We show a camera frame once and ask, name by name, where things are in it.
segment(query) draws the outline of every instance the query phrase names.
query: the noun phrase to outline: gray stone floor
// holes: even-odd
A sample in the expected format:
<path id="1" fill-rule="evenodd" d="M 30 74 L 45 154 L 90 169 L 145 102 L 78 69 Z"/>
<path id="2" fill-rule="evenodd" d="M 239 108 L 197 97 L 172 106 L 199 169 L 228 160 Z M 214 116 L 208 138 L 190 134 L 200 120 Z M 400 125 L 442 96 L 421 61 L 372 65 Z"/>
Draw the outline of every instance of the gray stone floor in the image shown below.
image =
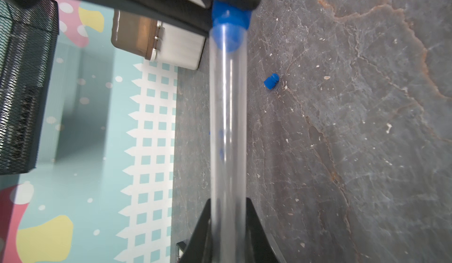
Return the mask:
<path id="1" fill-rule="evenodd" d="M 248 50 L 247 194 L 286 261 L 452 262 L 452 0 L 262 0 Z M 210 196 L 208 83 L 206 46 L 178 74 L 172 244 Z"/>

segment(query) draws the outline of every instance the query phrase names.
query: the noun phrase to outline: white picket fence pattern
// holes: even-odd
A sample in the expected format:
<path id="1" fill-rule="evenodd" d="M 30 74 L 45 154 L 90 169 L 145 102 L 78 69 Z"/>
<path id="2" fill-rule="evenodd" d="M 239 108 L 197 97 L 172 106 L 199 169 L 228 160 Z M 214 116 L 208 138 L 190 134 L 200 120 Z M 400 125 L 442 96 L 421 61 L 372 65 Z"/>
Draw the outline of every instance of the white picket fence pattern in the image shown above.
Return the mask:
<path id="1" fill-rule="evenodd" d="M 115 260 L 126 263 L 168 263 L 170 257 L 167 256 L 167 249 L 171 244 L 171 236 L 167 235 L 167 229 L 171 226 L 168 208 L 171 208 L 170 190 L 173 188 L 173 181 L 170 179 L 173 163 L 170 161 L 174 157 L 171 140 L 174 139 L 173 124 L 176 119 L 176 116 L 173 115 L 176 101 L 173 98 L 174 93 L 177 93 L 177 72 L 172 65 L 169 66 L 169 70 L 166 70 L 162 68 L 161 63 L 158 63 L 156 67 L 150 66 L 147 60 L 134 66 L 142 72 L 142 76 L 141 79 L 135 79 L 132 82 L 141 90 L 140 94 L 130 97 L 139 104 L 139 110 L 130 113 L 129 116 L 138 121 L 138 126 L 136 129 L 128 131 L 127 134 L 136 138 L 137 143 L 136 146 L 127 149 L 126 153 L 134 156 L 135 162 L 123 170 L 133 176 L 133 183 L 121 191 L 130 195 L 132 201 L 119 212 L 121 215 L 128 216 L 130 222 L 128 227 L 117 234 L 117 236 L 127 239 L 127 249 L 118 254 Z M 155 90 L 155 97 L 147 96 L 148 89 Z M 161 92 L 166 92 L 168 98 L 161 98 Z M 147 113 L 146 105 L 154 105 L 154 113 Z M 161 106 L 167 108 L 166 114 L 160 113 Z M 146 121 L 153 122 L 152 129 L 145 129 Z M 159 122 L 166 123 L 166 130 L 159 130 Z M 152 138 L 152 145 L 143 146 L 144 138 Z M 165 146 L 157 146 L 158 139 L 165 139 Z M 156 163 L 158 155 L 160 158 L 162 155 L 164 156 L 163 164 Z M 143 156 L 150 156 L 150 164 L 142 164 Z M 156 182 L 156 173 L 164 174 L 163 181 Z M 146 174 L 149 174 L 149 182 L 140 183 L 141 176 Z M 163 191 L 162 200 L 154 200 L 154 193 L 157 191 Z M 148 201 L 138 203 L 139 195 L 143 193 L 148 194 Z M 161 219 L 153 220 L 154 211 L 160 209 L 162 210 Z M 146 213 L 146 221 L 137 224 L 138 218 L 143 221 L 144 213 Z M 161 230 L 160 238 L 152 240 L 152 232 L 159 229 Z M 136 236 L 140 237 L 138 243 L 135 241 Z"/>

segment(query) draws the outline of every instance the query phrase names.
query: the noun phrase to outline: blue bottle cap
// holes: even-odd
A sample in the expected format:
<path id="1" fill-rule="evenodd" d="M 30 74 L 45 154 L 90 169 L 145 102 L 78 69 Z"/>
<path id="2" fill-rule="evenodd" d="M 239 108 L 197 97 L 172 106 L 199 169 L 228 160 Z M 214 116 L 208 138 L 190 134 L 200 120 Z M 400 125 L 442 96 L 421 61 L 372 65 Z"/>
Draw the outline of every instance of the blue bottle cap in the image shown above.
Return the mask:
<path id="1" fill-rule="evenodd" d="M 275 87 L 275 85 L 278 83 L 279 81 L 279 76 L 276 73 L 273 73 L 271 76 L 269 76 L 266 80 L 264 80 L 263 84 L 268 88 L 268 89 L 273 89 Z"/>

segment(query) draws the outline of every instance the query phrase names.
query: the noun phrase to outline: white dot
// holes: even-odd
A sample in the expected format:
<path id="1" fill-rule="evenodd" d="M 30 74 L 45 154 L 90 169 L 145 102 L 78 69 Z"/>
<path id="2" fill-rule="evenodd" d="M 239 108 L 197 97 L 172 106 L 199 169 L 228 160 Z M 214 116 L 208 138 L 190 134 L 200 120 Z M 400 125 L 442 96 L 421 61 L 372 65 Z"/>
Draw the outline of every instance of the white dot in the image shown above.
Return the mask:
<path id="1" fill-rule="evenodd" d="M 30 182 L 24 182 L 13 189 L 9 198 L 14 204 L 30 203 L 34 194 L 34 187 Z"/>
<path id="2" fill-rule="evenodd" d="M 67 31 L 67 25 L 60 21 L 60 31 L 66 32 Z"/>
<path id="3" fill-rule="evenodd" d="M 66 2 L 59 3 L 58 7 L 61 9 L 61 11 L 68 13 L 68 14 L 70 14 L 74 11 L 74 8 L 72 8 L 72 6 Z"/>
<path id="4" fill-rule="evenodd" d="M 46 122 L 49 124 L 54 124 L 57 121 L 57 119 L 53 116 L 47 117 Z"/>
<path id="5" fill-rule="evenodd" d="M 86 29 L 85 29 L 85 26 L 84 26 L 84 25 L 79 25 L 79 26 L 77 27 L 77 32 L 78 32 L 81 36 L 88 37 L 88 34 L 86 33 Z"/>
<path id="6" fill-rule="evenodd" d="M 80 103 L 82 103 L 83 105 L 86 105 L 89 103 L 89 99 L 87 97 L 82 97 L 82 98 L 80 98 Z"/>

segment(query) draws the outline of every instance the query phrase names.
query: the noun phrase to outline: yellow shape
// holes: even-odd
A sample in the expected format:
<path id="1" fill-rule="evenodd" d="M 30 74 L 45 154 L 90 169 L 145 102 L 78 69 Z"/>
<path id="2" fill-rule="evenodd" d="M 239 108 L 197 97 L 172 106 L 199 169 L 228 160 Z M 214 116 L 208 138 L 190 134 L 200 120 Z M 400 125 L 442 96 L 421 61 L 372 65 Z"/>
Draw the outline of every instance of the yellow shape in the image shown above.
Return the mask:
<path id="1" fill-rule="evenodd" d="M 79 7 L 79 17 L 85 26 L 98 32 L 104 31 L 104 16 L 99 11 L 89 11 Z"/>
<path id="2" fill-rule="evenodd" d="M 17 252 L 22 263 L 59 262 L 69 255 L 74 225 L 60 215 L 40 226 L 17 232 Z"/>

